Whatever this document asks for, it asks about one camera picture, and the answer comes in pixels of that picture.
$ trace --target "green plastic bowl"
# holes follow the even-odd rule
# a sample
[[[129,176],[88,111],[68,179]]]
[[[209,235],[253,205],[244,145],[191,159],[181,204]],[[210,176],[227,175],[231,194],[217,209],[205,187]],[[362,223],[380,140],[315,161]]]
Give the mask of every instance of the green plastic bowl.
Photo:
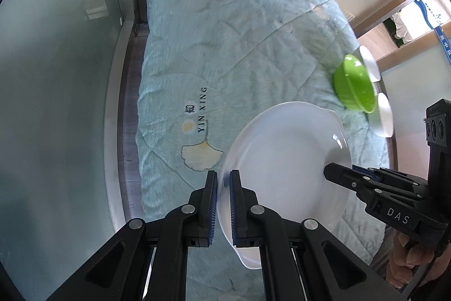
[[[334,89],[343,105],[350,110],[372,113],[376,109],[373,84],[364,64],[349,54],[334,74]]]

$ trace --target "floor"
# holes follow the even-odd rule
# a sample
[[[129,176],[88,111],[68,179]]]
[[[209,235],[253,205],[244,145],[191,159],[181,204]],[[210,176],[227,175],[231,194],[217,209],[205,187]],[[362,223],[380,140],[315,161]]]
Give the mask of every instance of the floor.
[[[125,220],[144,218],[141,205],[141,176],[135,137],[138,129],[136,101],[147,36],[130,39],[123,66],[118,116],[119,183]]]
[[[359,42],[369,49],[376,60],[398,50],[383,23],[360,37]]]

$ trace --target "person's hand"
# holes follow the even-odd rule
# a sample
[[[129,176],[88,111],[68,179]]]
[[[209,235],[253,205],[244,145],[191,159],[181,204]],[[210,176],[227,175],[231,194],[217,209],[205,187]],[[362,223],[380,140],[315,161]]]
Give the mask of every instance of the person's hand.
[[[393,239],[393,250],[389,255],[386,277],[387,282],[394,288],[402,288],[412,280],[412,268],[417,265],[429,264],[434,259],[434,250],[427,249],[421,244],[414,246],[408,251],[405,246],[409,241],[409,236],[396,231]],[[450,260],[451,246],[448,246],[443,255],[436,259],[430,272],[420,286],[439,278],[445,273],[446,268],[450,264]]]

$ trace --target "screw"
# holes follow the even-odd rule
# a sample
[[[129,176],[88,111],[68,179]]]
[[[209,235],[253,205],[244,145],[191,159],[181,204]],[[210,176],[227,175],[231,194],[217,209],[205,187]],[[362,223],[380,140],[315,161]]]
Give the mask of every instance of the screw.
[[[138,228],[143,227],[143,221],[140,220],[140,219],[138,219],[138,218],[132,219],[132,220],[129,222],[129,227],[130,227],[132,230],[137,230]]]
[[[315,220],[306,220],[304,222],[304,226],[309,230],[316,230],[318,228],[318,222],[316,222]]]
[[[195,206],[192,206],[191,204],[185,204],[185,205],[182,207],[182,212],[185,213],[185,214],[191,214],[191,213],[194,213],[195,210],[196,210],[196,207],[195,207]]]
[[[265,208],[262,206],[256,205],[251,207],[251,212],[253,214],[263,214],[265,212]]]

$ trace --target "blue banner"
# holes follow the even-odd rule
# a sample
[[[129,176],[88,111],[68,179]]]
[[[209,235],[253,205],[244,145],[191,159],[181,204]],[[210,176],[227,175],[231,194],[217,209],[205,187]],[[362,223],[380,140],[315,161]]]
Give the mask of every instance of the blue banner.
[[[423,17],[425,18],[425,21],[428,24],[428,26],[431,28],[431,30],[434,30],[435,33],[437,34],[438,39],[441,45],[443,46],[443,50],[445,50],[445,55],[448,58],[449,63],[451,64],[451,45],[448,38],[445,35],[445,32],[443,31],[440,25],[436,28],[432,27],[431,22],[429,22],[428,18],[428,10],[426,9],[426,5],[422,0],[415,0],[415,3],[417,4],[418,7],[420,7],[421,13],[423,14]]]
[[[441,28],[441,26],[436,27],[434,30],[435,30],[435,33],[438,36],[438,39],[440,40],[441,45],[443,46],[443,49],[445,50],[445,55],[448,58],[449,63],[451,64],[451,45],[450,45],[450,42],[449,42],[448,38],[446,37],[445,33],[443,32],[443,29]]]

